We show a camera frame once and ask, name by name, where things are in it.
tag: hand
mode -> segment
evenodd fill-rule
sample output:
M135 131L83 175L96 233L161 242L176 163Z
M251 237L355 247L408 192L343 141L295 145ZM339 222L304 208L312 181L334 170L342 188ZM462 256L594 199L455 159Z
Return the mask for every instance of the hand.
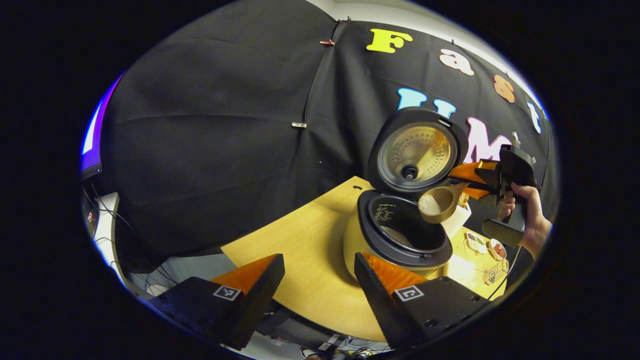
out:
M522 247L527 249L534 259L542 250L549 233L551 232L551 222L542 215L542 204L538 189L533 186L519 186L511 183L513 191L504 194L504 202L498 214L498 221L503 221L515 209L516 199L513 194L527 200L527 219L525 220L524 235L520 240Z

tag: rice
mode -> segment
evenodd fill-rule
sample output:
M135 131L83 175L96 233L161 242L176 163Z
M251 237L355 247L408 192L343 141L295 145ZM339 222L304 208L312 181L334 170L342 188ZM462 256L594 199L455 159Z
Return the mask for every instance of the rice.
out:
M425 195L418 201L418 208L427 215L437 215L442 212L440 205L432 195Z

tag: yellow table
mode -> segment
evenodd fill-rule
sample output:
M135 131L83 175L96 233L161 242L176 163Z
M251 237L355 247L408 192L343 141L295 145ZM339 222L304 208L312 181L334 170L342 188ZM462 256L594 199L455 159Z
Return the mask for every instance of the yellow table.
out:
M225 245L222 251L236 266L271 254L283 254L285 275L274 300L333 331L386 341L364 292L349 275L342 255L342 235L364 190L372 190L371 185L352 177L292 213ZM498 261L489 252L478 254L465 245L466 231L469 230L463 227L453 236L451 259L427 279L446 275L486 298L501 282L484 283L490 276L489 269ZM506 281L494 297L502 295L505 287Z

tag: white wall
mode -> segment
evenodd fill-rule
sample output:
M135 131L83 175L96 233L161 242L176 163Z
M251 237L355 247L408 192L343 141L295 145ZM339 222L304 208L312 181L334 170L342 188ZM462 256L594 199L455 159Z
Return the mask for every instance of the white wall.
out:
M404 0L307 0L334 19L380 22L433 35L474 53L505 72L541 108L522 75L494 48L453 21Z

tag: rice cooker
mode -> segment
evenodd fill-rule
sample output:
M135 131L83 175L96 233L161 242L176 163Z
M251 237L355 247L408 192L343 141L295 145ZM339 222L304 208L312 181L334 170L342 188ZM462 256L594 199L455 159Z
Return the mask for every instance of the rice cooker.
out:
M343 236L344 262L354 279L355 254L361 251L423 276L451 258L447 233L421 217L418 200L451 181L447 175L467 150L462 128L437 112L409 107L388 118L366 168L375 190L360 194Z

